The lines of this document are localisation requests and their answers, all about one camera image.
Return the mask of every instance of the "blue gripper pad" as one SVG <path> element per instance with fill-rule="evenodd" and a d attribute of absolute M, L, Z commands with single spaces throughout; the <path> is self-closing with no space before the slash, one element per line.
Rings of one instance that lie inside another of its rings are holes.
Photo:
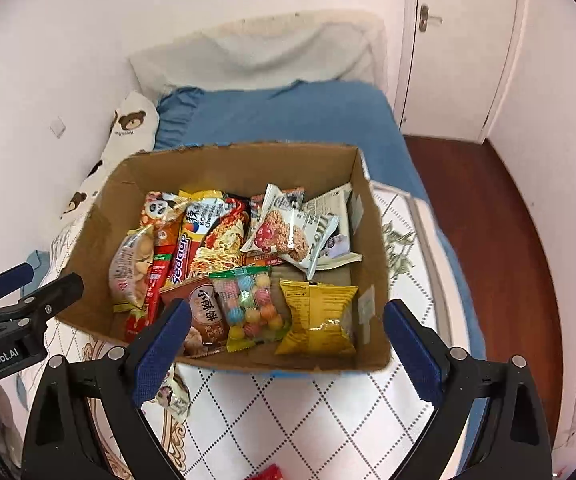
<path fill-rule="evenodd" d="M 437 408 L 443 398 L 441 370 L 393 301 L 384 307 L 383 329 L 419 398 Z"/>
<path fill-rule="evenodd" d="M 29 264 L 19 264 L 0 274 L 0 299 L 33 281 L 34 271 Z"/>
<path fill-rule="evenodd" d="M 155 398 L 166 372 L 190 330 L 192 314 L 185 301 L 174 300 L 167 308 L 174 308 L 175 311 L 135 368 L 132 401 L 137 407 Z"/>

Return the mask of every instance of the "white pillow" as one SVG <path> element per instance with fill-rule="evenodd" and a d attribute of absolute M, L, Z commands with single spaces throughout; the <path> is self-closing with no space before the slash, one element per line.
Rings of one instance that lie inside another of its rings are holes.
<path fill-rule="evenodd" d="M 130 92 L 114 111 L 110 138 L 99 162 L 62 213 L 62 228 L 89 211 L 108 175 L 124 158 L 136 152 L 152 150 L 158 126 L 159 114 L 152 102 L 138 92 Z"/>
<path fill-rule="evenodd" d="M 315 10 L 226 23 L 130 56 L 143 94 L 254 90 L 300 79 L 359 80 L 387 90 L 386 31 L 363 10 Z"/>

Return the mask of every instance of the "blue bedsheet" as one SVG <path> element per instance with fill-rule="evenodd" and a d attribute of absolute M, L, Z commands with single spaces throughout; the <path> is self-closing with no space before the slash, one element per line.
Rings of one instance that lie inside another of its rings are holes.
<path fill-rule="evenodd" d="M 343 142 L 363 150 L 373 179 L 430 203 L 388 101 L 370 85 L 327 81 L 256 91 L 180 88 L 159 102 L 158 112 L 156 150 L 253 140 Z M 462 268 L 444 233 L 438 235 L 462 296 L 470 352 L 484 359 L 484 339 Z M 480 420 L 481 410 L 480 405 L 472 421 Z M 471 423 L 466 450 L 475 430 Z"/>

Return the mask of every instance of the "light switch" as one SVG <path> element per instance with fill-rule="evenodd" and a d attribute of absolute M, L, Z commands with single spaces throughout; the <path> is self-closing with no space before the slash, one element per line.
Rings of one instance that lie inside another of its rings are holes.
<path fill-rule="evenodd" d="M 57 117 L 50 122 L 50 129 L 54 133 L 55 137 L 61 139 L 63 133 L 66 131 L 66 125 L 63 123 L 61 118 Z"/>

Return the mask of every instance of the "wooden floor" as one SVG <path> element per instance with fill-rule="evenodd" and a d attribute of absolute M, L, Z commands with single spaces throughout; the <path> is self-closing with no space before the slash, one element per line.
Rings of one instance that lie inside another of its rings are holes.
<path fill-rule="evenodd" d="M 523 355 L 551 443 L 561 403 L 561 329 L 550 272 L 526 205 L 493 147 L 407 137 L 439 225 L 459 256 L 489 360 Z"/>

